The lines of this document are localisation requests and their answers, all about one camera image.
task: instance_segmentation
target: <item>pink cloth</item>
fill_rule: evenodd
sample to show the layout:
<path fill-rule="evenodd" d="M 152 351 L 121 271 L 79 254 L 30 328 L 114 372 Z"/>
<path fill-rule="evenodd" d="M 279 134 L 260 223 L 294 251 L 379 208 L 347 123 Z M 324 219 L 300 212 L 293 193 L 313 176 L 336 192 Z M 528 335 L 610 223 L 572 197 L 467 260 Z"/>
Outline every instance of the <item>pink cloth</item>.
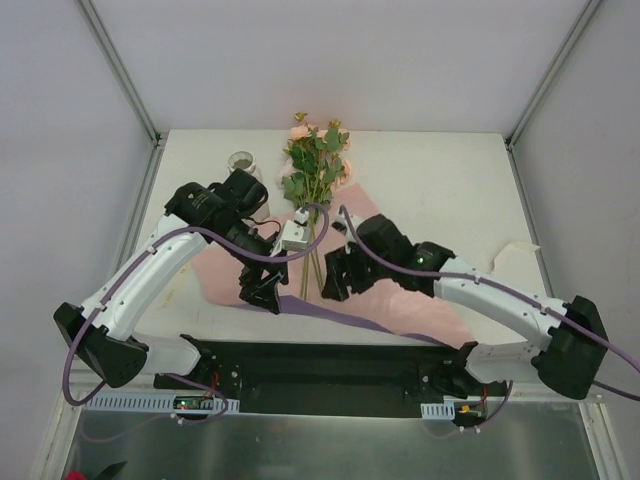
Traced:
<path fill-rule="evenodd" d="M 362 218 L 379 213 L 379 210 L 359 185 L 338 190 L 330 210 L 333 219 L 340 205 Z M 293 214 L 276 217 L 281 223 Z M 277 229 L 275 224 L 260 226 L 260 234 L 268 236 Z M 330 228 L 318 248 L 322 278 L 325 278 L 324 254 L 344 245 L 344 236 Z M 289 285 L 280 285 L 284 295 L 300 295 L 304 259 L 289 263 Z M 192 260 L 200 281 L 202 293 L 212 303 L 238 305 L 240 287 L 237 278 L 242 264 L 220 247 L 208 248 Z M 326 300 L 320 296 L 313 269 L 310 267 L 307 301 L 330 310 L 372 320 L 397 334 L 422 334 L 459 348 L 473 341 L 471 332 L 446 302 L 432 299 L 419 292 L 407 292 L 391 280 L 381 280 L 360 295 L 352 295 L 345 302 Z"/>

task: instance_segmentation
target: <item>white table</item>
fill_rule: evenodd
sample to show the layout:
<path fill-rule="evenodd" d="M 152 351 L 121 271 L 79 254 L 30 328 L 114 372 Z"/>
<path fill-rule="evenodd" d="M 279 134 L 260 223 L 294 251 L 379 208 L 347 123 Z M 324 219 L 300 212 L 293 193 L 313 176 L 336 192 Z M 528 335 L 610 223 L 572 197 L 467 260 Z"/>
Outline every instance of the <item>white table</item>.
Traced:
<path fill-rule="evenodd" d="M 275 184 L 288 132 L 282 130 L 172 130 L 151 192 L 139 242 L 164 212 L 176 188 L 208 185 L 228 176 L 227 159 L 251 152 L 262 170 L 272 215 L 292 210 Z M 358 182 L 413 242 L 451 248 L 481 269 L 513 241 L 530 242 L 524 211 L 503 139 L 497 134 L 352 132 L 347 156 Z M 394 188 L 402 184 L 403 188 Z M 544 293 L 534 254 L 519 259 L 523 288 Z M 476 339 L 521 341 L 514 332 L 464 307 L 455 307 Z M 414 340 L 297 315 L 247 312 L 208 303 L 187 266 L 154 301 L 138 324 L 141 333 L 237 341 L 415 344 Z"/>

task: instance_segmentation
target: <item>metal frame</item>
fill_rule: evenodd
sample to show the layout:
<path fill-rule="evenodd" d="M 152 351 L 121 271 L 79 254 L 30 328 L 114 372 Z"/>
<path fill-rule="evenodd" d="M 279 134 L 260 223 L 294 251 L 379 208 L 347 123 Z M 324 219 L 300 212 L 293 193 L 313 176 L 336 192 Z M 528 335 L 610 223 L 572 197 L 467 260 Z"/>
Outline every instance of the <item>metal frame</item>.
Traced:
<path fill-rule="evenodd" d="M 517 164 L 512 155 L 512 150 L 515 143 L 520 139 L 525 131 L 532 116 L 535 114 L 542 101 L 546 98 L 547 93 L 553 87 L 563 66 L 570 58 L 583 33 L 593 21 L 596 13 L 604 4 L 604 1 L 605 0 L 588 0 L 586 2 L 545 74 L 538 83 L 512 133 L 508 136 L 505 142 L 530 235 L 534 242 L 538 241 L 535 222 L 531 214 L 531 208 L 518 172 Z M 155 181 L 155 176 L 162 159 L 166 135 L 158 132 L 148 110 L 144 106 L 141 96 L 129 77 L 122 58 L 118 54 L 118 51 L 115 48 L 115 45 L 111 40 L 95 5 L 93 4 L 93 1 L 75 0 L 75 2 L 79 7 L 82 16 L 86 20 L 88 28 L 98 43 L 114 78 L 120 85 L 122 92 L 127 98 L 140 125 L 153 145 L 153 151 L 150 158 L 147 160 L 143 179 L 140 182 L 135 202 L 128 216 L 126 231 L 114 260 L 112 271 L 115 271 L 122 263 L 124 263 L 124 261 L 126 261 L 135 249 L 137 237 Z M 552 288 L 542 255 L 538 256 L 538 260 L 540 263 L 540 270 L 543 274 L 545 288 L 547 289 L 547 292 L 552 295 Z M 79 370 L 74 370 L 73 378 L 72 393 L 77 396 L 86 394 L 86 392 L 90 391 L 98 381 L 97 376 L 90 370 L 85 369 L 84 366 Z M 152 376 L 139 376 L 135 381 L 127 385 L 126 390 L 119 389 L 119 391 L 144 392 L 148 394 L 158 392 L 158 390 L 153 389 L 152 384 Z M 515 385 L 511 401 L 575 402 L 565 397 L 561 397 L 541 384 Z M 598 394 L 590 394 L 585 400 L 578 402 L 580 404 L 579 408 L 584 421 L 586 434 L 591 445 L 592 454 L 597 465 L 598 473 L 603 479 L 628 479 L 629 474 L 624 461 L 622 460 L 622 456 L 620 455 L 620 450 L 613 433 L 613 428 L 609 421 L 607 408 L 603 402 L 604 400 L 602 395 Z M 81 409 L 68 405 L 64 401 L 62 394 L 60 394 L 51 424 L 44 440 L 43 448 L 40 450 L 39 456 L 36 459 L 30 478 L 33 480 L 58 480 L 61 478 L 64 465 L 72 445 L 80 411 Z"/>

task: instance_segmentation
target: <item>red object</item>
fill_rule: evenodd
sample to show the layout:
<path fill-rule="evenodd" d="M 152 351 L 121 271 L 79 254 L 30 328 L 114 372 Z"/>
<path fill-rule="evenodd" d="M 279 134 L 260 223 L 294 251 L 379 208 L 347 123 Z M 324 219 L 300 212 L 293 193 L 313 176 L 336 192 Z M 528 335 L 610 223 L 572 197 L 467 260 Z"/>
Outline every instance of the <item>red object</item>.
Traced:
<path fill-rule="evenodd" d="M 64 480 L 87 480 L 87 477 L 85 477 L 84 475 L 81 475 L 75 470 L 72 470 L 71 473 L 69 473 L 69 475 L 67 475 Z"/>

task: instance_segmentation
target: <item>pink paper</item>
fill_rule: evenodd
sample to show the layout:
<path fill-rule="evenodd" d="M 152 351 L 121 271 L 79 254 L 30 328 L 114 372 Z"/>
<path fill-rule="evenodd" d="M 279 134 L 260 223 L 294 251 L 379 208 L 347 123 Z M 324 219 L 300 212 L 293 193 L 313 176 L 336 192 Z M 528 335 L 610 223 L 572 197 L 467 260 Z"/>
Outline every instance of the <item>pink paper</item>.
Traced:
<path fill-rule="evenodd" d="M 349 212 L 362 218 L 379 213 L 379 210 L 359 185 L 336 192 L 330 210 L 333 220 L 338 207 L 346 205 Z M 275 217 L 281 223 L 291 219 L 293 213 Z M 260 234 L 269 236 L 277 229 L 275 224 L 260 226 Z M 318 248 L 322 278 L 325 278 L 324 254 L 344 245 L 344 236 L 330 228 Z M 281 296 L 300 296 L 304 259 L 289 263 L 289 285 L 280 285 Z M 200 280 L 205 298 L 220 305 L 238 305 L 240 286 L 237 278 L 242 264 L 220 247 L 208 248 L 192 260 L 194 271 Z M 453 309 L 444 301 L 432 299 L 418 292 L 407 292 L 391 280 L 381 280 L 360 295 L 352 295 L 345 302 L 326 300 L 320 296 L 317 281 L 310 268 L 307 301 L 339 313 L 374 321 L 397 334 L 417 333 L 430 336 L 440 342 L 459 348 L 473 336 Z"/>

